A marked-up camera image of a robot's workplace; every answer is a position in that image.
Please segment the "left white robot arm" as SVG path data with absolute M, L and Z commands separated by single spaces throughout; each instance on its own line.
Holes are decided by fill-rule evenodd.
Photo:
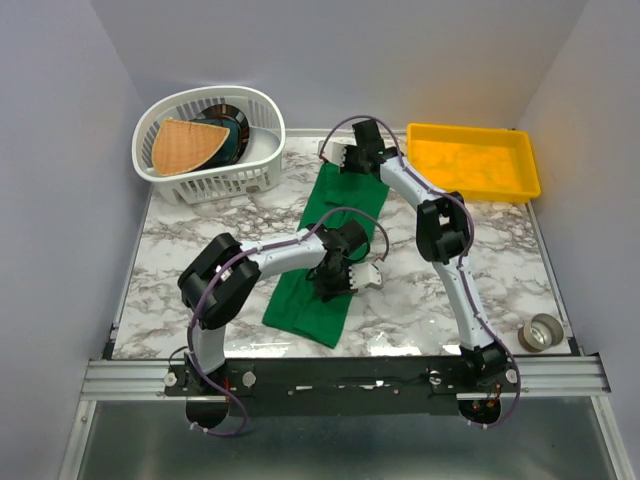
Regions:
M 220 387 L 226 325 L 259 281 L 301 271 L 311 297 L 322 302 L 380 288 L 378 267 L 351 257 L 360 249 L 369 250 L 370 244 L 356 220 L 338 228 L 310 224 L 269 242 L 241 243 L 229 233 L 215 237 L 178 279 L 182 302 L 193 312 L 187 340 L 188 384 L 201 395 Z

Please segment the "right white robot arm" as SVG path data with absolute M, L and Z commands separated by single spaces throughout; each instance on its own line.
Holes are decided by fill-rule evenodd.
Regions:
M 490 329 L 471 273 L 468 254 L 475 239 L 473 219 L 457 192 L 430 183 L 401 152 L 396 136 L 387 147 L 380 134 L 388 126 L 370 115 L 346 119 L 355 145 L 340 160 L 342 172 L 372 175 L 401 196 L 416 213 L 416 245 L 438 273 L 456 320 L 462 358 L 460 379 L 480 392 L 499 378 L 521 387 L 514 355 Z

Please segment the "green t shirt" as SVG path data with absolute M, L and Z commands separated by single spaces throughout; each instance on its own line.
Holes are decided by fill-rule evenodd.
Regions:
M 299 226 L 317 222 L 337 207 L 352 207 L 377 218 L 389 188 L 375 177 L 341 173 L 334 165 L 321 167 Z M 307 271 L 283 274 L 271 296 L 262 323 L 271 328 L 334 348 L 342 335 L 353 296 L 339 295 L 326 302 L 306 279 Z

